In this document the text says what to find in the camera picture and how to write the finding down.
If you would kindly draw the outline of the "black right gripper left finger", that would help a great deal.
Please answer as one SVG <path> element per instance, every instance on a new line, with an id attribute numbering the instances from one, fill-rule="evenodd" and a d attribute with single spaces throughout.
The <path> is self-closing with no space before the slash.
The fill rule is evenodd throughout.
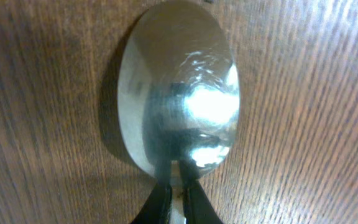
<path id="1" fill-rule="evenodd" d="M 157 182 L 138 215 L 131 224 L 169 224 L 172 187 Z"/>

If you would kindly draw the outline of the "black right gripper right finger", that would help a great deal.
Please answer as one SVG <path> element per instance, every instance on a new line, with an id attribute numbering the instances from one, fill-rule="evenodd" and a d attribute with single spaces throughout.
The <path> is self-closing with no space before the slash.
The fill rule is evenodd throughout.
<path id="1" fill-rule="evenodd" d="M 185 184 L 183 196 L 186 224 L 223 224 L 197 180 Z"/>

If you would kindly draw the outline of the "metal spoon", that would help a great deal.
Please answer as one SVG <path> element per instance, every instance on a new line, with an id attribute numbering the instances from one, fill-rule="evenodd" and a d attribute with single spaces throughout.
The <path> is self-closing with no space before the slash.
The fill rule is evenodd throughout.
<path id="1" fill-rule="evenodd" d="M 186 223 L 185 184 L 232 149 L 240 105 L 234 57 L 207 10 L 165 1 L 140 17 L 119 71 L 119 127 L 135 165 L 172 187 L 170 223 Z"/>

